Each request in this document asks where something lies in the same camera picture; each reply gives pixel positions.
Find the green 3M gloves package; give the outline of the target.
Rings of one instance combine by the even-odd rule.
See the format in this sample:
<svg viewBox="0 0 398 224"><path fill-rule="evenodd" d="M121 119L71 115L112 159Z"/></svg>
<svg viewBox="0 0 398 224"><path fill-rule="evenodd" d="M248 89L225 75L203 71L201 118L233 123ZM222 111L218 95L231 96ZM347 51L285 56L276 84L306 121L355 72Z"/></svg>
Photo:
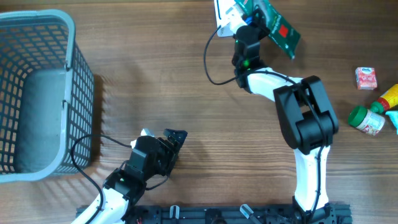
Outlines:
<svg viewBox="0 0 398 224"><path fill-rule="evenodd" d="M268 36L290 59L295 58L300 34L269 0L235 0L235 3L243 11L244 22L261 31L260 39Z"/></svg>

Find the red white small packet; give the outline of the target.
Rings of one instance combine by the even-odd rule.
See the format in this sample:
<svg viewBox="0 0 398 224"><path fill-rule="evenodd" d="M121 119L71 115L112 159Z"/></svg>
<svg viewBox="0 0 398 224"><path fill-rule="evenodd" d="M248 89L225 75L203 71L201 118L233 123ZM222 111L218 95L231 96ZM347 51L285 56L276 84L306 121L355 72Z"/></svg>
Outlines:
<svg viewBox="0 0 398 224"><path fill-rule="evenodd" d="M358 67L355 70L357 89L374 90L377 88L376 72L371 67Z"/></svg>

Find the green lid seasoning jar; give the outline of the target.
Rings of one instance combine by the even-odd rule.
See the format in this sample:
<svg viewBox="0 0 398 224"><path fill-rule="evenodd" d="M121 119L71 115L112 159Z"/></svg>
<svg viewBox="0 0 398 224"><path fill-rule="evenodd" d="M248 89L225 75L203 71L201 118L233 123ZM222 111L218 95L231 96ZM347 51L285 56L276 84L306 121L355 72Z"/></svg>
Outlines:
<svg viewBox="0 0 398 224"><path fill-rule="evenodd" d="M385 124L385 118L363 106L356 106L349 114L348 124L361 132L375 136Z"/></svg>

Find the red chili sauce bottle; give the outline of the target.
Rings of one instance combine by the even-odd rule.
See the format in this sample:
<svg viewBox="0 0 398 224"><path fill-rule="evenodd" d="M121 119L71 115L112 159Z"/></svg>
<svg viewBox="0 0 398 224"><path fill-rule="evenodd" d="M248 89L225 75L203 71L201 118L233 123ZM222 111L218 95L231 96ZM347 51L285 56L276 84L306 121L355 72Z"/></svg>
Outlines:
<svg viewBox="0 0 398 224"><path fill-rule="evenodd" d="M373 113L383 114L384 112L397 106L397 89L398 84L393 85L376 101L371 103L370 110Z"/></svg>

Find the mint wet wipes pack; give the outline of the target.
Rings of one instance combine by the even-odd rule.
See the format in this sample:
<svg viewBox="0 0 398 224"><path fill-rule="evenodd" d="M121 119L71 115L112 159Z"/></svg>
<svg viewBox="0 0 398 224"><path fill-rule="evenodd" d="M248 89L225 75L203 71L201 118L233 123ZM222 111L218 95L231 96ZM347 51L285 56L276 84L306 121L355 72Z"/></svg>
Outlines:
<svg viewBox="0 0 398 224"><path fill-rule="evenodd" d="M398 134L398 111L387 111L386 115L390 118L392 124L396 128L396 133Z"/></svg>

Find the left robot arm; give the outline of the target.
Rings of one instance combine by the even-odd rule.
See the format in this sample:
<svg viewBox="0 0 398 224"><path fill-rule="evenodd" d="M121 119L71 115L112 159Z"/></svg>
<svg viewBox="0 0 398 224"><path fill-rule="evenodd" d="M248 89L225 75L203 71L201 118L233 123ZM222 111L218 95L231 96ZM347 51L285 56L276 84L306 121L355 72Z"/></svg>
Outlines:
<svg viewBox="0 0 398 224"><path fill-rule="evenodd" d="M165 137L156 138L148 129L143 129L140 136L127 145L102 134L102 138L132 149L130 158L105 179L102 187L84 173L74 156L77 145L94 134L77 139L70 152L72 163L99 194L73 222L127 223L144 193L168 181L187 135L184 130L165 129Z"/></svg>

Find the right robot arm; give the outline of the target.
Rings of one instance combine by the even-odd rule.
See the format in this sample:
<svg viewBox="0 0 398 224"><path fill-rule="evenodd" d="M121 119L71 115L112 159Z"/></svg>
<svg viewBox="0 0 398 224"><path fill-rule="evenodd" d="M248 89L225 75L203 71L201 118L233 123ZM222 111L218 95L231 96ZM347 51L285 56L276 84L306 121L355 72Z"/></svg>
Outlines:
<svg viewBox="0 0 398 224"><path fill-rule="evenodd" d="M282 135L294 150L294 219L297 223L324 220L331 210L325 189L326 160L338 121L323 83L316 76L292 78L275 72L260 59L260 41L271 33L260 7L250 16L233 17L232 21L239 21L231 26L237 84L275 103Z"/></svg>

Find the white barcode scanner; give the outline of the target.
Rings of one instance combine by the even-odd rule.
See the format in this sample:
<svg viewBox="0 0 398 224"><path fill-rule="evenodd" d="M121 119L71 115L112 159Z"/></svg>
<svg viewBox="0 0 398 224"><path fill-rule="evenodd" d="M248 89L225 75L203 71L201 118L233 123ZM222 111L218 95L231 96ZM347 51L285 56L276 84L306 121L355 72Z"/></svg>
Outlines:
<svg viewBox="0 0 398 224"><path fill-rule="evenodd" d="M234 0L214 0L217 35L219 37L231 37L233 32L229 28L227 10L235 4Z"/></svg>

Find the grey plastic shopping basket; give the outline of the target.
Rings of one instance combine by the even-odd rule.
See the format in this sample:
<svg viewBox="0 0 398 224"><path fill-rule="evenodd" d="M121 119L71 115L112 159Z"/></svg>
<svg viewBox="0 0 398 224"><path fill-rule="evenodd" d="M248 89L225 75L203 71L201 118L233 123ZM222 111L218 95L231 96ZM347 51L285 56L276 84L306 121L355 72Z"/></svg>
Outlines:
<svg viewBox="0 0 398 224"><path fill-rule="evenodd" d="M75 174L91 134L95 80L61 10L1 14L1 182ZM75 148L84 169L91 139Z"/></svg>

